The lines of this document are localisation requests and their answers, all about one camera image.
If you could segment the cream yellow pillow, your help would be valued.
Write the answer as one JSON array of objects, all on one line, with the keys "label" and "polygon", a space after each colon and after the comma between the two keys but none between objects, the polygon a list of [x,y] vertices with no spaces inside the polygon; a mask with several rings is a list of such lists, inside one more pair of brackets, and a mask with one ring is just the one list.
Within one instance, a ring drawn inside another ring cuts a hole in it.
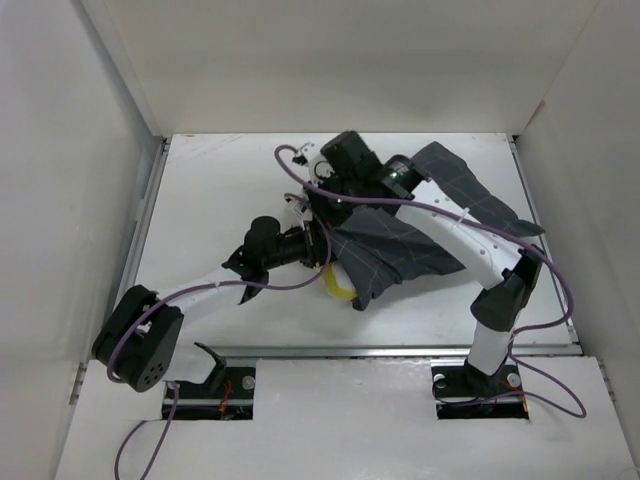
[{"label": "cream yellow pillow", "polygon": [[329,295],[346,301],[357,297],[356,288],[340,263],[333,262],[327,266],[321,278]]}]

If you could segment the dark grey checked pillowcase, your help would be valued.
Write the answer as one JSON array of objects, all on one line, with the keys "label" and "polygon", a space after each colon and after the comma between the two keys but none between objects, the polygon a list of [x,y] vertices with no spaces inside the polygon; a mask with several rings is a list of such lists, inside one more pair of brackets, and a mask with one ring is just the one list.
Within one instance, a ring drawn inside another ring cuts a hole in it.
[{"label": "dark grey checked pillowcase", "polygon": [[[535,237],[543,228],[525,219],[477,179],[465,160],[438,142],[418,151],[411,162],[420,178],[430,178],[476,221],[515,237]],[[449,275],[463,264],[416,228],[382,208],[359,206],[331,232],[335,260],[356,291],[352,308],[365,310],[389,287],[425,275]]]}]

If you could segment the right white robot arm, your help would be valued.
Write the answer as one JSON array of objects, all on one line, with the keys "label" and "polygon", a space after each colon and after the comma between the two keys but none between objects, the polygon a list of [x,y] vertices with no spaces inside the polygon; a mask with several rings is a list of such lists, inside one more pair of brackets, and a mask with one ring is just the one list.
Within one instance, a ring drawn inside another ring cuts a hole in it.
[{"label": "right white robot arm", "polygon": [[334,258],[322,276],[330,294],[356,310],[393,285],[468,271],[482,289],[463,381],[484,394],[500,380],[514,325],[541,262],[521,238],[541,234],[439,142],[381,162],[355,131],[296,154],[309,174],[313,211],[331,228]]}]

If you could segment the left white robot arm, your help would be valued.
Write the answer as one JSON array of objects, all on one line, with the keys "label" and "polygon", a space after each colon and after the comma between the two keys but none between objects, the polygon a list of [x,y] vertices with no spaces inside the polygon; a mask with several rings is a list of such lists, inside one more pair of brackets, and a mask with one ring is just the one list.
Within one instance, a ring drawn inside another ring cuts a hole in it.
[{"label": "left white robot arm", "polygon": [[205,397],[223,387],[226,360],[211,347],[179,342],[183,327],[248,303],[275,290],[271,270],[299,262],[324,269],[331,260],[330,236],[319,220],[282,230],[270,216],[254,219],[243,243],[216,270],[160,294],[142,285],[129,288],[94,340],[93,357],[107,376],[138,393],[164,381],[189,383]]}]

